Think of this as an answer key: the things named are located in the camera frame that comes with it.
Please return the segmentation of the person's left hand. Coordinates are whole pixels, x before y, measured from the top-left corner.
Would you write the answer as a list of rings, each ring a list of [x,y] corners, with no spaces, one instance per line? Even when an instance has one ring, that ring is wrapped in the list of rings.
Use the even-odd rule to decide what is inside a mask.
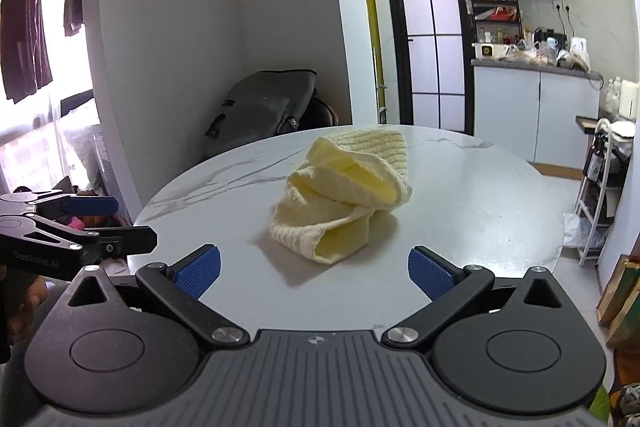
[[[47,300],[48,295],[47,280],[44,277],[37,277],[27,288],[17,311],[8,320],[10,343],[17,343],[27,336],[36,310]]]

